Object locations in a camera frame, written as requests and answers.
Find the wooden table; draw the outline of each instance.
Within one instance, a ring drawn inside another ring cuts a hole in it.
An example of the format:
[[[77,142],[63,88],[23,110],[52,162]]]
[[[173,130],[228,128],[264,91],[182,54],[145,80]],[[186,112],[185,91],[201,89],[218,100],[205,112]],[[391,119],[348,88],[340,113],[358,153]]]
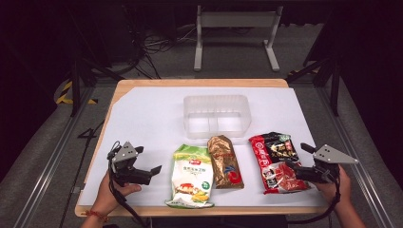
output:
[[[116,91],[111,100],[110,108],[106,115],[106,122],[100,134],[100,139],[96,145],[95,152],[91,161],[91,166],[100,149],[104,138],[106,126],[108,124],[112,106],[119,101],[132,88],[139,86],[216,86],[216,87],[288,87],[282,79],[199,79],[199,80],[123,80],[116,87]],[[88,210],[90,206],[76,205],[75,214],[81,216],[81,213]],[[248,207],[212,207],[201,210],[175,209],[168,206],[134,206],[134,210],[142,217],[183,217],[183,216],[234,216],[234,215],[287,215],[287,214],[311,214],[322,213],[325,206],[248,206]],[[131,216],[123,207],[113,211],[111,216]]]

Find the transparent packaging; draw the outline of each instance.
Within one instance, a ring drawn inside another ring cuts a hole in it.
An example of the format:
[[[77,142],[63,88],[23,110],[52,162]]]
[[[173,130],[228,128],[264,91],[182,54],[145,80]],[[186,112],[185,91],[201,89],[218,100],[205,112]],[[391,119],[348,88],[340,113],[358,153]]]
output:
[[[251,123],[249,102],[243,95],[187,96],[183,121],[189,139],[240,138]]]

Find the human hand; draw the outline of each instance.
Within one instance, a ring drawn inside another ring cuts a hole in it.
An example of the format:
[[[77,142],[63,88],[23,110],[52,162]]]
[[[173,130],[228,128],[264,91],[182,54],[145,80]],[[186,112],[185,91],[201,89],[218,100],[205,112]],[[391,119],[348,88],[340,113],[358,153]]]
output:
[[[343,169],[341,165],[338,166],[340,169],[340,202],[336,205],[336,207],[340,207],[341,204],[350,203],[351,197],[351,180],[347,175],[346,171]],[[326,201],[330,204],[333,198],[336,195],[336,186],[333,183],[317,183],[313,182],[313,184],[317,187],[322,194],[322,196],[326,199]]]
[[[142,190],[142,187],[139,184],[126,183],[125,186],[122,187],[114,181],[114,186],[116,190],[121,192],[122,195],[125,197],[131,193],[140,192]],[[91,210],[106,216],[110,212],[112,212],[118,205],[118,201],[116,201],[115,197],[110,192],[109,171],[106,171],[106,174],[104,175],[98,189],[97,199],[95,200]]]
[[[106,171],[104,175],[100,187],[98,189],[97,199],[95,200],[93,206],[91,207],[92,212],[96,212],[99,215],[107,216],[110,212],[112,212],[118,205],[118,201],[116,201],[115,197],[112,195],[109,189],[109,171]],[[139,192],[142,190],[142,187],[139,184],[128,184],[126,183],[124,187],[120,186],[116,182],[114,182],[114,186],[116,190],[122,193],[123,196],[127,196],[134,192]],[[95,216],[87,216],[86,220],[83,222],[81,228],[94,228],[94,227],[103,227],[104,221]]]

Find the snack bag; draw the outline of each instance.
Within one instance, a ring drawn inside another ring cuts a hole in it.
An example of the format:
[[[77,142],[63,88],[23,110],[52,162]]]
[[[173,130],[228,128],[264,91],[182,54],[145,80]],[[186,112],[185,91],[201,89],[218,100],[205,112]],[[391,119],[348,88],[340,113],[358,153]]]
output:
[[[209,203],[214,172],[207,148],[183,144],[173,156],[172,200],[166,205],[178,208],[212,207]]]
[[[309,188],[305,180],[298,180],[294,170],[285,163],[289,159],[301,165],[291,136],[270,132],[249,139],[258,160],[261,179],[267,193],[292,193]]]
[[[216,136],[208,141],[207,148],[213,163],[216,188],[243,188],[232,142],[225,136]]]

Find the wrist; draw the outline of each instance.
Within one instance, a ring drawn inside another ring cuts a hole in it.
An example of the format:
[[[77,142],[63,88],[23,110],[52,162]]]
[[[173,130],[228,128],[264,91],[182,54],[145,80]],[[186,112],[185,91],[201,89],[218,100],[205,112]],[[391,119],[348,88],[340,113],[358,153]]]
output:
[[[107,199],[99,201],[96,200],[91,207],[91,211],[98,212],[104,216],[109,215],[118,205],[115,202],[108,202]]]
[[[341,200],[338,204],[336,204],[335,207],[335,211],[336,213],[342,213],[342,212],[347,212],[349,213],[349,211],[354,210],[354,207],[352,205],[352,203],[348,200]]]
[[[109,221],[107,214],[102,214],[102,213],[92,210],[92,209],[89,211],[85,211],[83,213],[83,215],[85,215],[87,219],[98,221],[99,223],[105,223],[105,222]]]

